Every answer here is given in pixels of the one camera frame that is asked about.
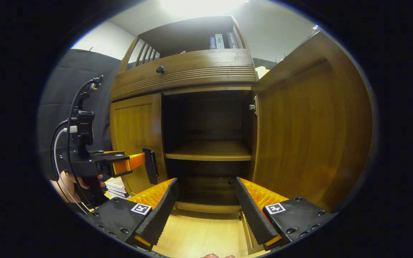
drawer knob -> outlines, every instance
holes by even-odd
[[[164,70],[163,66],[159,66],[159,67],[157,67],[156,72],[163,73],[163,72],[165,72],[165,70]]]

screw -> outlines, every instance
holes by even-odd
[[[294,233],[294,232],[295,232],[295,229],[289,228],[289,229],[286,230],[285,233],[287,233],[287,234],[292,234],[292,233]]]

open cabinet door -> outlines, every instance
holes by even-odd
[[[155,152],[157,183],[167,180],[165,153],[162,139],[162,96],[160,93],[128,99],[111,104],[110,131],[113,150],[125,155],[143,152],[143,148]],[[122,176],[125,190],[137,194],[154,185],[149,182],[146,167],[141,165],[133,173]]]
[[[319,32],[251,89],[252,181],[332,211],[359,178],[372,140],[369,95],[355,65]]]

door hinge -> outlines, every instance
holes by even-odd
[[[254,114],[257,116],[256,96],[253,97],[253,103],[250,105],[250,110],[254,110]]]

book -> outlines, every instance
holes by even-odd
[[[125,199],[125,200],[130,199],[130,196],[128,196],[127,198],[124,198],[124,197],[122,197],[122,196],[115,195],[115,194],[113,194],[113,193],[111,193],[111,192],[109,192],[109,196],[111,196],[111,198],[118,197],[118,198]]]
[[[120,177],[110,178],[105,182],[106,187],[108,190],[114,190],[117,192],[125,193],[125,186],[122,182]]]
[[[227,39],[229,41],[229,48],[239,48],[237,39],[235,38],[235,33],[233,32],[228,32],[227,33]]]
[[[108,191],[109,191],[109,194],[114,194],[114,195],[120,196],[122,198],[127,198],[127,197],[130,196],[128,193],[122,193],[122,192],[114,191],[114,190],[111,190],[111,189],[108,189]]]
[[[222,34],[215,34],[214,36],[216,37],[216,48],[217,49],[224,48],[223,35]]]
[[[216,49],[216,38],[210,36],[210,49]]]

